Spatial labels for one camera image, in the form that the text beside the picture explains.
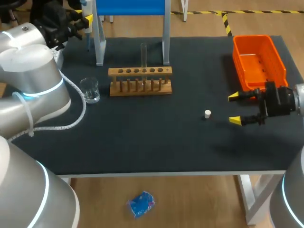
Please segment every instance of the orange plastic basket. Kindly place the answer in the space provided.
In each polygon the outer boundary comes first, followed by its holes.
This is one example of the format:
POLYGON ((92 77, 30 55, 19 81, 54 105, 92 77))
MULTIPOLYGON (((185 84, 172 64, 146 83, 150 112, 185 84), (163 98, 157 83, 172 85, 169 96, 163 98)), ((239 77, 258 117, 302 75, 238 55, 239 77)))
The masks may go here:
POLYGON ((233 61, 243 91, 265 89, 265 82, 288 86, 285 66, 269 36, 233 37, 233 61))

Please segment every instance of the white cylinder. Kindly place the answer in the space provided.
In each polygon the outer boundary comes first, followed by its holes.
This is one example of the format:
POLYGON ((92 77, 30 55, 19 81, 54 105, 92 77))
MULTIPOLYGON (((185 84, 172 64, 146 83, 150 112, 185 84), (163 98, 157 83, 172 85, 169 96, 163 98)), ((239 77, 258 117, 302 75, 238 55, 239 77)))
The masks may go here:
POLYGON ((205 111, 205 118, 208 119, 211 115, 211 111, 210 110, 206 110, 205 111))

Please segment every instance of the table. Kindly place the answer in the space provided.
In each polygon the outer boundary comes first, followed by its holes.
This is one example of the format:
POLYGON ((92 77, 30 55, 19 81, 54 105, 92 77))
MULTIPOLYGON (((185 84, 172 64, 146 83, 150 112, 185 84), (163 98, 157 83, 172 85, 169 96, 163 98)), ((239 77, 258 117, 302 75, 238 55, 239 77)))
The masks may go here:
MULTIPOLYGON (((302 83, 281 37, 272 37, 287 69, 291 87, 302 83)), ((126 175, 239 175, 248 224, 262 219, 267 199, 303 146, 302 118, 269 118, 266 125, 240 127, 229 116, 255 114, 257 106, 229 103, 240 90, 232 60, 232 38, 171 38, 172 95, 108 97, 109 67, 140 66, 140 44, 148 45, 148 66, 162 64, 160 38, 107 41, 104 67, 85 42, 71 39, 62 71, 76 84, 87 76, 100 82, 101 101, 88 105, 73 129, 37 132, 14 143, 62 177, 126 175), (204 111, 212 117, 203 121, 204 111), (262 176, 252 189, 247 174, 262 176)), ((42 125, 65 125, 81 112, 71 88, 71 108, 42 125)))

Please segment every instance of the blue wrapper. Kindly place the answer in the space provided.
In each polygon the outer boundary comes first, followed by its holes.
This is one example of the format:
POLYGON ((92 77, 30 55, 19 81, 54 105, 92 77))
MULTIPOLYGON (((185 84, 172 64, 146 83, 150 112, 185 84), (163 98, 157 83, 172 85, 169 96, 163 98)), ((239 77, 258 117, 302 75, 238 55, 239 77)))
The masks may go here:
POLYGON ((150 193, 143 191, 142 194, 136 196, 133 200, 129 200, 127 204, 134 214, 134 217, 139 218, 147 213, 154 206, 155 202, 150 193))

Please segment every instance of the white table frame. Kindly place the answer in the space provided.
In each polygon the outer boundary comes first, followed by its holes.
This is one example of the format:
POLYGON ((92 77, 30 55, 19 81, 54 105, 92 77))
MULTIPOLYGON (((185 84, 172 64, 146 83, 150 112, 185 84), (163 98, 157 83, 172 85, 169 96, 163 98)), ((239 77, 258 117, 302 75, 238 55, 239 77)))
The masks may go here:
POLYGON ((71 178, 82 177, 155 177, 155 176, 202 176, 202 175, 237 175, 242 193, 246 222, 257 225, 262 222, 269 210, 270 196, 281 180, 285 171, 226 171, 226 172, 142 172, 142 173, 106 173, 59 175, 65 182, 71 178), (260 175, 252 187, 249 175, 260 175))
POLYGON ((181 6, 182 6, 182 12, 184 14, 184 21, 187 20, 187 14, 188 14, 188 1, 189 0, 181 0, 181 6))

